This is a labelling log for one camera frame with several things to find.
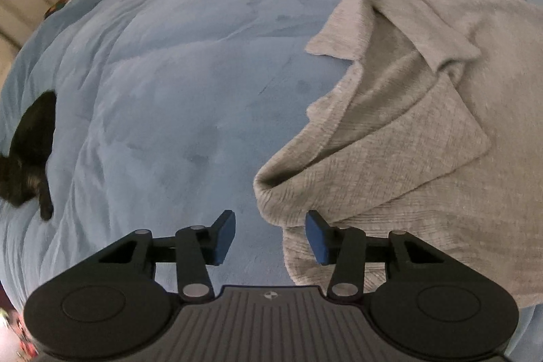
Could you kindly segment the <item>grey knit short-sleeve shirt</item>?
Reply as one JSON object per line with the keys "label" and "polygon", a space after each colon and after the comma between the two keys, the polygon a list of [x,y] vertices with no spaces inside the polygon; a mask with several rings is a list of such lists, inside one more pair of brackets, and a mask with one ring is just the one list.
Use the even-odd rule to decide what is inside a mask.
{"label": "grey knit short-sleeve shirt", "polygon": [[314,209],[372,236],[408,231],[542,301],[542,10],[526,0],[340,0],[308,42],[349,61],[254,180],[299,285],[326,286]]}

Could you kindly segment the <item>blue bed blanket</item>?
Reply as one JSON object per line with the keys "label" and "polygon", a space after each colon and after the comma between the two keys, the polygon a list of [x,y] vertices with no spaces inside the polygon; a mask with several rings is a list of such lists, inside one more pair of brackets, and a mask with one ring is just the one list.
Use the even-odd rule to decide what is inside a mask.
{"label": "blue bed blanket", "polygon": [[[526,0],[542,10],[542,0]],[[403,230],[366,234],[359,299],[285,266],[254,180],[349,61],[307,51],[340,0],[74,0],[1,94],[1,145],[56,92],[54,215],[1,206],[1,282],[43,361],[538,361],[542,301]],[[176,232],[225,211],[236,235],[177,291]]]}

